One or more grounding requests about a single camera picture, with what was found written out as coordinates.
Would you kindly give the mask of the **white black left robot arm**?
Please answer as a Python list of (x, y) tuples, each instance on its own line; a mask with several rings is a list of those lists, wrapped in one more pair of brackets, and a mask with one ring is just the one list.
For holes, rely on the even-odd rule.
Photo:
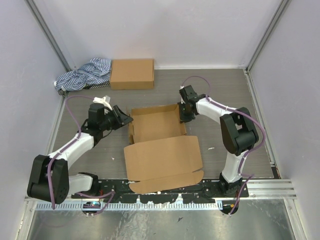
[(53, 205), (61, 204), (74, 194), (96, 198), (101, 191), (98, 176), (87, 172), (71, 176), (69, 169), (106, 137), (104, 132), (111, 133), (132, 121), (117, 105), (110, 108), (92, 103), (87, 119), (68, 143), (49, 155), (39, 154), (34, 158), (27, 196)]

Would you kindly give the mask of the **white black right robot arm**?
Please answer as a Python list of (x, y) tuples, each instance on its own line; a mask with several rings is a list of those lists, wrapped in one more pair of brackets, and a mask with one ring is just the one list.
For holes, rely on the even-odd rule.
[(224, 169), (219, 175), (221, 194), (232, 197), (243, 180), (242, 170), (250, 150), (259, 141), (254, 119), (247, 108), (232, 108), (216, 102), (211, 97), (198, 95), (191, 85), (179, 89), (179, 120), (188, 123), (202, 115), (220, 125), (222, 142), (227, 150)]

